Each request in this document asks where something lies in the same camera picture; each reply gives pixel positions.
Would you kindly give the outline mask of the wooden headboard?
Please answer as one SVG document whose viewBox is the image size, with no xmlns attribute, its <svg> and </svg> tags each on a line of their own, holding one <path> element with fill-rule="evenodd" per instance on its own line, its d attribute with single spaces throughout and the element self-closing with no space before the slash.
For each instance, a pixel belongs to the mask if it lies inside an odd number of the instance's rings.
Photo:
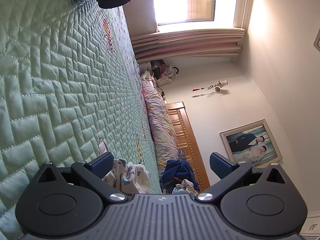
<svg viewBox="0 0 320 240">
<path fill-rule="evenodd" d="M 200 191 L 203 191 L 210 187 L 210 183 L 185 105 L 183 102 L 176 102 L 167 103 L 165 106 L 175 130 L 178 148 L 184 150 L 195 179 L 200 184 Z"/>
</svg>

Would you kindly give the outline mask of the navy blue garment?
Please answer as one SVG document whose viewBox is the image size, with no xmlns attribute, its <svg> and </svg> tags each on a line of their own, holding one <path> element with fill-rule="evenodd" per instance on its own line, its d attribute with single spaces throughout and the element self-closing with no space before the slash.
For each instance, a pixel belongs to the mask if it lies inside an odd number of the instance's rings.
<svg viewBox="0 0 320 240">
<path fill-rule="evenodd" d="M 184 179 L 193 183 L 196 191 L 200 191 L 200 184 L 190 164 L 186 160 L 169 160 L 159 182 L 162 190 L 172 193 L 176 184 L 181 183 Z"/>
</svg>

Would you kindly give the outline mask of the framed wall picture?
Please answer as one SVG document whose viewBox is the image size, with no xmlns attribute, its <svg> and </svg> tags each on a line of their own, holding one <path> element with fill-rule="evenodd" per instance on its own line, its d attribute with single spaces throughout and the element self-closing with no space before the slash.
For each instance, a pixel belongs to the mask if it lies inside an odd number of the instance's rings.
<svg viewBox="0 0 320 240">
<path fill-rule="evenodd" d="M 282 156 L 266 120 L 240 126 L 220 133 L 230 160 L 246 161 L 254 167 L 277 163 Z"/>
</svg>

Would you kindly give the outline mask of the floral pillow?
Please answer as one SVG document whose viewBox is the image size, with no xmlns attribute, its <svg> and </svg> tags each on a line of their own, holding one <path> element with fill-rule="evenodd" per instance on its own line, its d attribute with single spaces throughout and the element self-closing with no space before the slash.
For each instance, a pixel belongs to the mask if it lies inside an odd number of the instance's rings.
<svg viewBox="0 0 320 240">
<path fill-rule="evenodd" d="M 178 159 L 179 149 L 176 133 L 166 104 L 159 92 L 146 79 L 142 79 L 142 87 L 155 145 L 158 173 L 159 177 L 162 177 L 167 162 Z"/>
</svg>

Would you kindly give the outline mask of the hanging wall ornament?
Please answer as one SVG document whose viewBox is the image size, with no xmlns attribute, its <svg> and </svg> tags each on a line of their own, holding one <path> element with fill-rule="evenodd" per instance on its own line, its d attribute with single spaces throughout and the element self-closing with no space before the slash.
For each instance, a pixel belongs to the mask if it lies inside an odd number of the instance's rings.
<svg viewBox="0 0 320 240">
<path fill-rule="evenodd" d="M 222 81 L 218 81 L 214 85 L 210 85 L 208 87 L 195 88 L 195 89 L 192 89 L 192 91 L 195 92 L 195 91 L 204 90 L 204 89 L 206 89 L 206 90 L 214 89 L 216 92 L 220 92 L 221 88 L 223 88 L 227 85 L 228 85 L 228 81 L 222 80 Z"/>
</svg>

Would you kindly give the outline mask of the green quilted bee bedspread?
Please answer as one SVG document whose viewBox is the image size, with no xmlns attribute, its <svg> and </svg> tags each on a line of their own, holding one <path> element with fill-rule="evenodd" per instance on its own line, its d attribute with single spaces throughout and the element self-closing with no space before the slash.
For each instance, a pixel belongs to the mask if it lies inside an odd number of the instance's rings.
<svg viewBox="0 0 320 240">
<path fill-rule="evenodd" d="M 160 193 L 139 66 L 121 7 L 96 0 L 1 0 L 1 239 L 18 239 L 15 206 L 50 161 L 99 155 L 143 164 Z"/>
</svg>

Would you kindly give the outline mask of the white letter-print shirt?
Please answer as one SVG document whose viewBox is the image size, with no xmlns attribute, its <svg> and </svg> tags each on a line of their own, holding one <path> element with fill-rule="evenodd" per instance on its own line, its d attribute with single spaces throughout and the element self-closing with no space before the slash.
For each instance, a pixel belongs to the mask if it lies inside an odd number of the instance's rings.
<svg viewBox="0 0 320 240">
<path fill-rule="evenodd" d="M 123 159 L 114 159 L 111 170 L 103 181 L 114 187 L 127 198 L 135 194 L 150 194 L 150 172 L 142 164 L 133 164 Z"/>
</svg>

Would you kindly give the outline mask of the pink curtain right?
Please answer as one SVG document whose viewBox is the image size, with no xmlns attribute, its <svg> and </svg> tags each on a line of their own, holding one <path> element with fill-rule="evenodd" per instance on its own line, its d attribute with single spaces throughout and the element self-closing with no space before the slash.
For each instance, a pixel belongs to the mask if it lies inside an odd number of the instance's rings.
<svg viewBox="0 0 320 240">
<path fill-rule="evenodd" d="M 245 30 L 194 29 L 151 33 L 131 38 L 137 62 L 169 57 L 237 57 Z"/>
</svg>

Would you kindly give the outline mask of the white patterned garment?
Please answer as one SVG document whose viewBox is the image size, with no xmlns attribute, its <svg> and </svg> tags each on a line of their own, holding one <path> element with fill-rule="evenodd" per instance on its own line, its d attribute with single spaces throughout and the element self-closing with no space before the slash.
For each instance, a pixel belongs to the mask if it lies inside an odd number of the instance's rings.
<svg viewBox="0 0 320 240">
<path fill-rule="evenodd" d="M 195 196 L 198 192 L 195 190 L 194 184 L 191 181 L 184 179 L 180 184 L 176 184 L 172 194 L 189 194 Z"/>
</svg>

